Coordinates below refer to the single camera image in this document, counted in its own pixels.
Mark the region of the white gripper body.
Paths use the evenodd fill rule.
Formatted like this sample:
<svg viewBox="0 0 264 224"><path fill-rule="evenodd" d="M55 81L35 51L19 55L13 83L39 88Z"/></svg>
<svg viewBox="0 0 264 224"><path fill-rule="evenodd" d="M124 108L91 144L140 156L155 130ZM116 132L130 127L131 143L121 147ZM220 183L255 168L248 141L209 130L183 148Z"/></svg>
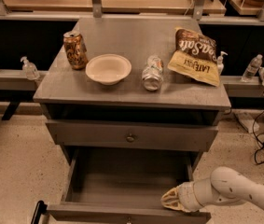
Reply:
<svg viewBox="0 0 264 224"><path fill-rule="evenodd" d="M188 212L196 212L202 209L210 204L214 198L209 178L184 182L178 186L177 190L179 202L183 209Z"/></svg>

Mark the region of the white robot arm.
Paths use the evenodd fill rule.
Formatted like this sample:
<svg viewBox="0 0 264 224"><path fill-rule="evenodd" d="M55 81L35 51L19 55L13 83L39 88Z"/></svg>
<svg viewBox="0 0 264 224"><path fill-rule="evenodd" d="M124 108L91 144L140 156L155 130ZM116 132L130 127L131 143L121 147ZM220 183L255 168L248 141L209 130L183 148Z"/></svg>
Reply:
<svg viewBox="0 0 264 224"><path fill-rule="evenodd" d="M232 206L250 202L264 210L264 185L220 166L208 178L184 182L167 191L161 204L176 211L196 212L207 205Z"/></svg>

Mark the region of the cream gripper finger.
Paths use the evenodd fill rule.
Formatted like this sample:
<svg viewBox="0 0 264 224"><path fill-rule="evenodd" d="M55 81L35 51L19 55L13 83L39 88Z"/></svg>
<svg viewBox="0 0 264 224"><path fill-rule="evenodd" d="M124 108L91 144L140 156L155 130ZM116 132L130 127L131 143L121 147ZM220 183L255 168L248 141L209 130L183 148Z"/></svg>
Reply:
<svg viewBox="0 0 264 224"><path fill-rule="evenodd" d="M178 187L168 190L162 195L161 199L163 201L178 200Z"/></svg>
<svg viewBox="0 0 264 224"><path fill-rule="evenodd" d="M178 200L167 200L167 201L162 201L161 204L165 208L169 208L175 211L183 211L183 205L178 201Z"/></svg>

